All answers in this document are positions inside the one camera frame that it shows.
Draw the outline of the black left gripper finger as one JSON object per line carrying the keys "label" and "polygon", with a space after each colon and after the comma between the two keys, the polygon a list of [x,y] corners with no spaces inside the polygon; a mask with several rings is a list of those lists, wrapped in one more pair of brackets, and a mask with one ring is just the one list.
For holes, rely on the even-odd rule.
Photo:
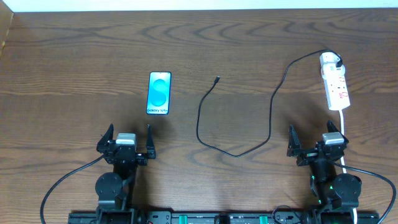
{"label": "black left gripper finger", "polygon": [[99,153],[104,153],[109,149],[109,142],[113,139],[113,133],[114,133],[114,126],[113,124],[110,124],[108,130],[105,132],[105,134],[97,143],[96,150]]}
{"label": "black left gripper finger", "polygon": [[147,158],[155,159],[156,158],[156,150],[155,144],[152,137],[152,129],[151,125],[147,125],[147,141],[146,141],[146,149],[147,149]]}

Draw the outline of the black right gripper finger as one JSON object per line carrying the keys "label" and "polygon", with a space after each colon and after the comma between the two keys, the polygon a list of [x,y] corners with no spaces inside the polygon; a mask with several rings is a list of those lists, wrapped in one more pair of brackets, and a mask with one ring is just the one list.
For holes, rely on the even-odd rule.
{"label": "black right gripper finger", "polygon": [[289,127],[289,143],[287,148],[287,156],[295,157],[298,156],[302,151],[301,143],[299,141],[297,132],[293,125]]}
{"label": "black right gripper finger", "polygon": [[340,132],[340,133],[343,135],[344,139],[345,139],[344,143],[345,143],[345,144],[348,144],[348,143],[349,143],[349,140],[348,140],[348,139],[346,138],[346,136],[335,126],[335,124],[332,122],[332,120],[328,120],[327,123],[326,123],[326,126],[327,126],[327,129],[328,129],[328,132],[329,132],[329,133],[332,133],[332,132]]}

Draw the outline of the blue Samsung Galaxy smartphone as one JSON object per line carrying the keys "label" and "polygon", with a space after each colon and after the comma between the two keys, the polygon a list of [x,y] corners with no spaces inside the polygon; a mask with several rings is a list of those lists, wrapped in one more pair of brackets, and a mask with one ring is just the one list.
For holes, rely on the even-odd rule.
{"label": "blue Samsung Galaxy smartphone", "polygon": [[171,72],[150,72],[146,113],[167,115],[170,108]]}

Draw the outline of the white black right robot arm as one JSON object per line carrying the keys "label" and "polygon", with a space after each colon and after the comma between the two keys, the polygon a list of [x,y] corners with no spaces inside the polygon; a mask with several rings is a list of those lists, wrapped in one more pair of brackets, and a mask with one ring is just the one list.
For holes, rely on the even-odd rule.
{"label": "white black right robot arm", "polygon": [[309,208],[302,223],[349,223],[359,206],[362,181],[348,173],[338,174],[334,163],[344,156],[348,139],[331,122],[328,132],[313,148],[304,149],[293,126],[289,127],[287,156],[296,158],[298,166],[309,166],[310,186],[320,204]]}

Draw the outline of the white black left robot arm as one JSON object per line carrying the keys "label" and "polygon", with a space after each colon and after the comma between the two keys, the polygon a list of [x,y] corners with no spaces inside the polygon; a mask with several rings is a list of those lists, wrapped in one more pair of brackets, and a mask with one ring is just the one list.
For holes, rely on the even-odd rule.
{"label": "white black left robot arm", "polygon": [[96,150],[113,166],[112,172],[101,175],[96,181],[98,195],[97,223],[147,223],[144,211],[132,205],[137,168],[148,165],[156,158],[151,126],[147,126],[146,152],[137,152],[134,133],[120,133],[113,138],[111,124],[98,141]]}

